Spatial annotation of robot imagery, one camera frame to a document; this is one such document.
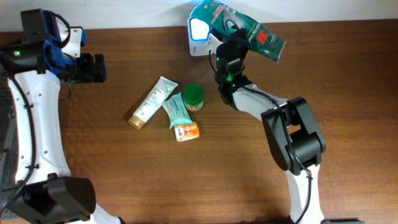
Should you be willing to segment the small orange snack packet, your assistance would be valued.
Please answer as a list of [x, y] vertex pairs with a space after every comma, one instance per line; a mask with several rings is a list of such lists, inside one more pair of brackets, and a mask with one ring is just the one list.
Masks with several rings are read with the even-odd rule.
[[196, 122], [193, 124], [184, 124], [174, 126], [175, 137], [178, 142], [198, 139], [200, 137], [200, 130]]

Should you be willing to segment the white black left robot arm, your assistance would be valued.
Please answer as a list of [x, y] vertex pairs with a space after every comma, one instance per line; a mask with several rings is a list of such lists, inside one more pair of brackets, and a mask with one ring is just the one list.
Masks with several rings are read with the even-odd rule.
[[1, 75], [12, 100], [3, 122], [1, 221], [121, 223], [96, 201], [91, 180], [72, 177], [62, 146], [62, 84], [103, 83], [101, 54], [83, 54], [86, 32], [43, 9], [21, 12], [23, 36], [1, 48]]

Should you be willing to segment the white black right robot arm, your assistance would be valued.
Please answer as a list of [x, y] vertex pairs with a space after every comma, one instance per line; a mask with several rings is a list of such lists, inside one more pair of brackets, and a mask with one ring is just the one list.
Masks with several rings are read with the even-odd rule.
[[318, 175], [326, 142], [302, 97], [278, 98], [260, 90], [244, 74], [249, 50], [245, 29], [216, 45], [214, 78], [225, 104], [263, 124], [274, 162], [287, 178], [290, 213], [287, 223], [328, 223], [320, 206]]

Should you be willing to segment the green lid jar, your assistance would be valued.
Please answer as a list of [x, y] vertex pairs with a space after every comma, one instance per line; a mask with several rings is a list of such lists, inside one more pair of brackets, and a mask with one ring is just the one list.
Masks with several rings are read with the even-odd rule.
[[198, 84], [187, 85], [182, 93], [183, 102], [190, 111], [198, 111], [204, 104], [203, 88]]

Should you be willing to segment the green 3M gloves package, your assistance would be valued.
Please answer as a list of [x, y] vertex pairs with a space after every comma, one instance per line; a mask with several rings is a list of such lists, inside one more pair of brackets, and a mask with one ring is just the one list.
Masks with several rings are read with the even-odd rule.
[[253, 18], [238, 12], [220, 1], [204, 0], [187, 19], [190, 55], [214, 54], [223, 39], [242, 31], [249, 42], [249, 50], [278, 62], [285, 40]]

